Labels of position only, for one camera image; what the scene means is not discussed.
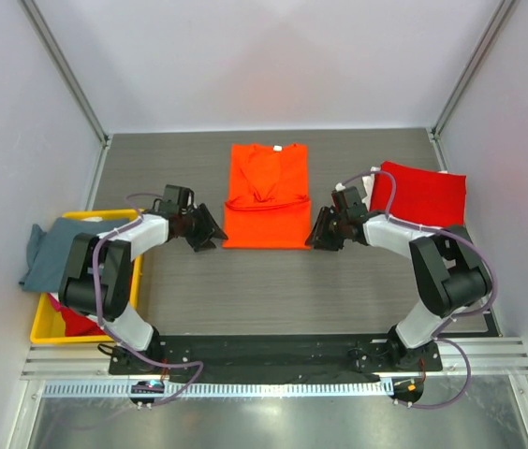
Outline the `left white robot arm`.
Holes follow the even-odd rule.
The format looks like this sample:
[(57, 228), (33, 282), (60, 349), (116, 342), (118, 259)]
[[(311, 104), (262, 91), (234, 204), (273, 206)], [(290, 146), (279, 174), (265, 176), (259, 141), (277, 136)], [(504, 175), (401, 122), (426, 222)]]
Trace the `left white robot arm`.
[(81, 233), (71, 243), (57, 297), (130, 353), (140, 372), (157, 371), (163, 362), (157, 329), (130, 304), (135, 260), (172, 239), (185, 239), (194, 252), (214, 249), (227, 234), (207, 206), (195, 202), (188, 187), (168, 184), (153, 205), (137, 217), (101, 234)]

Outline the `yellow plastic bin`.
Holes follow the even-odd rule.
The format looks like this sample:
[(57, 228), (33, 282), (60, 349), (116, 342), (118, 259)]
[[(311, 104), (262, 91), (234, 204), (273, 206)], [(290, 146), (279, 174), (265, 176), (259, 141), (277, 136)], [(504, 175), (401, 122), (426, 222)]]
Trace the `yellow plastic bin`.
[[(137, 218), (137, 213), (132, 209), (126, 210), (89, 210), (89, 211), (70, 211), (69, 213), (95, 213), (105, 220), (127, 219), (133, 221)], [(143, 265), (143, 257), (138, 256), (133, 265), (132, 277), (130, 281), (130, 296), (129, 304), (136, 309), (139, 303), (139, 286), (141, 280), (141, 272)], [(103, 332), (100, 334), (83, 334), (79, 336), (68, 336), (66, 334), (67, 322), (62, 317), (60, 311), (56, 311), (46, 293), (42, 293), (39, 297), (36, 315), (31, 328), (30, 341), (33, 344), (40, 345), (58, 345), (58, 344), (81, 344), (111, 342), (111, 338), (106, 336)]]

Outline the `folded white t shirt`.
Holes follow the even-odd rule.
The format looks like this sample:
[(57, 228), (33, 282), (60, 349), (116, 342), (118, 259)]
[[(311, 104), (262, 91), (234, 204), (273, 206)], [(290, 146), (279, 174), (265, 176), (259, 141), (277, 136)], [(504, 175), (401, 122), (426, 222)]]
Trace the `folded white t shirt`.
[(371, 208), (372, 193), (374, 190), (374, 173), (379, 170), (379, 167), (371, 167), (372, 173), (361, 178), (362, 186), (364, 188), (364, 198), (362, 199), (362, 202), (366, 205), (368, 210)]

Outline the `aluminium frame post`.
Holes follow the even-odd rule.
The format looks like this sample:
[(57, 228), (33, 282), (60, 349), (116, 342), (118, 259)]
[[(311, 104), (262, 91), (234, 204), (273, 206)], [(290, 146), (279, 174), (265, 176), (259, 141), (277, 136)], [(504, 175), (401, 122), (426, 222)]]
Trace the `aluminium frame post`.
[(440, 138), (451, 116), (455, 112), (455, 109), (458, 107), (476, 74), (487, 59), (491, 48), (506, 27), (506, 24), (518, 3), (519, 1), (517, 0), (501, 0), (497, 3), (495, 11), (492, 13), (488, 23), (484, 27), (479, 41), (475, 45), (471, 56), (447, 99), (446, 104), (442, 108), (435, 124), (428, 129), (432, 141), (436, 141)]
[(90, 125), (101, 146), (105, 147), (109, 142), (109, 135), (97, 118), (89, 99), (81, 88), (81, 84), (75, 76), (43, 13), (40, 11), (37, 2), (34, 0), (20, 0), (18, 4), (51, 58), (62, 81), (80, 108), (83, 117)]

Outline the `orange t shirt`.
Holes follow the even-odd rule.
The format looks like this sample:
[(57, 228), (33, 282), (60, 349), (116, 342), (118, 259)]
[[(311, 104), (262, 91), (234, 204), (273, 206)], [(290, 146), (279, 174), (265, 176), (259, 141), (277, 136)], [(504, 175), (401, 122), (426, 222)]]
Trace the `orange t shirt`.
[(307, 250), (311, 218), (306, 145), (231, 147), (224, 248)]

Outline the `right aluminium frame post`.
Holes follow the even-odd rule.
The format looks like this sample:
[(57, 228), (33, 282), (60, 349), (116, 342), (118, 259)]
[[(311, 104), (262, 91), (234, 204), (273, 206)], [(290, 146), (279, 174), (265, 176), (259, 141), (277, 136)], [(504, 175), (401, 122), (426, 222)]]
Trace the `right aluminium frame post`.
[(447, 99), (446, 104), (442, 108), (435, 124), (428, 129), (432, 141), (436, 141), (440, 138), (451, 116), (455, 112), (455, 109), (458, 107), (476, 74), (487, 59), (491, 48), (506, 27), (506, 24), (518, 3), (519, 1), (517, 0), (501, 0), (497, 3), (495, 11), (492, 13), (488, 23), (484, 27), (479, 41), (475, 45), (471, 56)]

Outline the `left aluminium frame post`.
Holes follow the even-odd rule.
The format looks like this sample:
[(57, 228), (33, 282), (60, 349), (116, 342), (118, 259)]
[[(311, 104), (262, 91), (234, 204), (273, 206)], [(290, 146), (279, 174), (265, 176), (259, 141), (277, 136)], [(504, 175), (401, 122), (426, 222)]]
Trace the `left aluminium frame post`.
[(81, 88), (81, 84), (75, 76), (43, 13), (40, 11), (37, 2), (34, 0), (20, 0), (18, 4), (51, 58), (62, 81), (80, 108), (83, 117), (90, 125), (101, 146), (105, 147), (109, 142), (109, 135), (97, 118), (89, 99)]

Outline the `red shirt in bin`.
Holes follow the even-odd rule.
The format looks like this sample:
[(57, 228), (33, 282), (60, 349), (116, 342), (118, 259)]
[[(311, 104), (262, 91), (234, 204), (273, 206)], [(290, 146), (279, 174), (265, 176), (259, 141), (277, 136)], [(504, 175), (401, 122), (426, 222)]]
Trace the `red shirt in bin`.
[[(103, 320), (113, 322), (129, 304), (131, 276), (123, 278), (107, 275), (100, 279)], [(66, 275), (61, 282), (58, 298), (63, 306), (62, 317), (67, 322), (66, 334), (100, 334), (96, 320), (94, 276), (86, 272), (80, 276)]]

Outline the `folded red t shirt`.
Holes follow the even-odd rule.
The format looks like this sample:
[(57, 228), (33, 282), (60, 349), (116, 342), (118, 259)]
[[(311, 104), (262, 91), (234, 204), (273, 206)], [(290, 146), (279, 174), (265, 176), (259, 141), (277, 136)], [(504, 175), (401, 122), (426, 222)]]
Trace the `folded red t shirt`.
[(421, 225), (464, 225), (466, 177), (403, 166), (386, 161), (380, 166), (396, 181), (389, 212)]

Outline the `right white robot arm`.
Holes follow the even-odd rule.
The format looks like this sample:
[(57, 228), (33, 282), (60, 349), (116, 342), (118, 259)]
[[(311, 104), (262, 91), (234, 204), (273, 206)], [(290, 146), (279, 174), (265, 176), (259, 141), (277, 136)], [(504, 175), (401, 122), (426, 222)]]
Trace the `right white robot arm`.
[(410, 369), (449, 320), (491, 293), (491, 274), (461, 225), (428, 227), (369, 211), (355, 187), (331, 196), (333, 205), (321, 208), (306, 245), (339, 251), (351, 240), (396, 253), (412, 264), (418, 303), (389, 330), (381, 351), (390, 367)]

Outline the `grey blue t shirt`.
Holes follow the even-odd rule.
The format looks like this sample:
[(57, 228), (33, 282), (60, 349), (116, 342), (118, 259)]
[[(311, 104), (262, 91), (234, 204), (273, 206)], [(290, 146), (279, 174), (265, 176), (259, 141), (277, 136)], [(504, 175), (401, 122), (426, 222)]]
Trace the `grey blue t shirt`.
[(56, 293), (60, 287), (73, 239), (81, 234), (100, 234), (128, 223), (127, 219), (84, 221), (60, 217), (46, 232), (33, 224), (26, 246), (28, 271), (19, 281), (22, 290)]

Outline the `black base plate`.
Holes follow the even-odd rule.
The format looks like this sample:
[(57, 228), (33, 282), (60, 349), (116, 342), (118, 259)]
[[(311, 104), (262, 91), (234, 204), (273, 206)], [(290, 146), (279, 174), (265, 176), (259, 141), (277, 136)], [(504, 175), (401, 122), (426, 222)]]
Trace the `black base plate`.
[(163, 363), (202, 362), (202, 384), (371, 383), (443, 370), (435, 343), (401, 354), (381, 334), (166, 336), (161, 348)]

